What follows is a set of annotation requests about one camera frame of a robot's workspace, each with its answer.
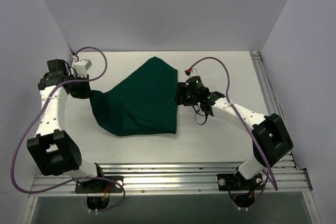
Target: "dark green fabric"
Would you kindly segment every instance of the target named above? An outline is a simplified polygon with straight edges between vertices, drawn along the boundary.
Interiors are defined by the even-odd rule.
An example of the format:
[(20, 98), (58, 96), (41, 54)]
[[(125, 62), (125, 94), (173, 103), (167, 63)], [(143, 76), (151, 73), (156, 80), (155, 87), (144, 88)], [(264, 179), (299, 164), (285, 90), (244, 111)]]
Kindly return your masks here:
[(177, 70), (153, 57), (102, 93), (92, 90), (97, 123), (117, 136), (176, 133)]

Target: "gray wall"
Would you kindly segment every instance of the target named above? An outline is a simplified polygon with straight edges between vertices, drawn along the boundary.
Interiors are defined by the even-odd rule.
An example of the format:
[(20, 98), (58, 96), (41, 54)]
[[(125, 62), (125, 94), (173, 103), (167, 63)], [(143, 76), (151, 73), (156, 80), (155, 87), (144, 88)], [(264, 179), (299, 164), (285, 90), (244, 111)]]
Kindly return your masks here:
[(73, 50), (260, 50), (287, 0), (44, 0)]
[[(12, 154), (40, 108), (37, 83), (47, 70), (47, 60), (67, 59), (70, 54), (43, 0), (0, 0), (0, 6), (0, 216), (1, 223), (18, 223), (27, 195), (11, 185)], [(30, 189), (35, 167), (24, 143), (16, 169), (22, 187)]]
[(288, 0), (262, 58), (323, 223), (336, 223), (336, 0)]

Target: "black bracket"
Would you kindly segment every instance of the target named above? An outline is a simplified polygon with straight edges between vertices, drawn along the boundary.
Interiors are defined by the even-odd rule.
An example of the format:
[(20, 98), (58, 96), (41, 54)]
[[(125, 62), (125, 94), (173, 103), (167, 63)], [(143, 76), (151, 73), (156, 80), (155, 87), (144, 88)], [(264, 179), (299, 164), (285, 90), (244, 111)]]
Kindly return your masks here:
[[(293, 142), (286, 126), (282, 118), (277, 114), (265, 116), (263, 122), (253, 125), (252, 134), (265, 154), (270, 167), (273, 167), (293, 149)], [(253, 155), (259, 163), (266, 166), (255, 144), (253, 144)]]
[[(109, 178), (114, 180), (115, 182), (121, 181), (123, 185), (124, 178), (123, 176), (105, 176), (105, 178)], [(105, 193), (105, 189), (108, 186), (107, 181), (104, 180), (97, 180), (92, 179), (87, 182), (77, 182), (75, 193), (76, 194), (98, 194), (98, 193)], [(122, 189), (116, 187), (116, 184), (111, 183), (110, 189), (107, 193), (122, 193)]]
[(220, 191), (250, 191), (261, 190), (263, 185), (258, 185), (257, 180), (262, 181), (262, 174), (257, 174), (252, 179), (244, 180), (237, 174), (217, 174), (218, 190)]
[[(47, 152), (52, 144), (58, 149)], [(27, 148), (45, 176), (58, 176), (69, 170), (78, 170), (82, 164), (78, 146), (65, 131), (55, 130), (53, 134), (44, 136), (38, 134), (27, 140)]]

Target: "tabletop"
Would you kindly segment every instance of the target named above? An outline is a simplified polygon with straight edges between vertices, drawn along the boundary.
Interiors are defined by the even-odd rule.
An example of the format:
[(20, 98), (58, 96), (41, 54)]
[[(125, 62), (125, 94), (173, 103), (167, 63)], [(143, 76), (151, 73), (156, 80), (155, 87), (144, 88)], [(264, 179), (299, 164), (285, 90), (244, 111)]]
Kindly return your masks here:
[[(230, 99), (250, 110), (266, 114), (266, 106), (248, 51), (165, 51), (105, 52), (108, 69), (105, 75), (91, 82), (93, 90), (107, 92), (125, 79), (149, 58), (161, 58), (178, 70), (179, 81), (195, 61), (212, 56), (220, 59), (230, 74)], [(104, 69), (98, 52), (81, 52), (80, 59), (89, 59), (90, 78)], [(214, 60), (200, 62), (197, 68), (204, 86), (210, 91), (225, 93), (227, 86), (223, 67)], [(101, 128), (92, 114), (88, 99), (68, 97), (65, 128), (79, 146), (82, 157), (96, 163), (198, 163), (242, 162), (252, 154), (248, 134), (230, 123), (209, 117), (205, 125), (197, 125), (191, 107), (178, 106), (177, 133), (118, 137)]]

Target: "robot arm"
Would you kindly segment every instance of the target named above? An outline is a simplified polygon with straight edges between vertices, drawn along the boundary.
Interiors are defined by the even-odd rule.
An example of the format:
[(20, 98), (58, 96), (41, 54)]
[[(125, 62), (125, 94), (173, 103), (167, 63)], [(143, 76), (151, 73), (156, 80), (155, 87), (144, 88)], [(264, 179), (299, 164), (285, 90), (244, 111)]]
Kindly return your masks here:
[[(186, 82), (179, 83), (176, 103), (184, 106), (199, 106), (206, 116), (224, 119), (246, 130), (225, 95), (217, 91), (210, 92), (209, 88), (203, 86), (199, 76), (190, 77)], [(238, 104), (235, 104), (235, 107), (245, 120), (271, 167), (293, 148), (293, 143), (280, 116), (262, 115)], [(248, 184), (265, 168), (266, 164), (261, 154), (253, 145), (252, 156), (237, 168), (235, 176), (239, 184)]]
[[(73, 65), (76, 76), (69, 76), (65, 61), (48, 61), (49, 72), (38, 85), (42, 106), (51, 91), (61, 82), (88, 79), (87, 70), (90, 67), (91, 62), (88, 60), (77, 61)], [(27, 141), (27, 148), (43, 175), (96, 177), (102, 174), (97, 164), (82, 159), (78, 146), (65, 131), (65, 103), (68, 95), (85, 99), (89, 92), (88, 82), (71, 83), (58, 88), (50, 98), (35, 137)]]

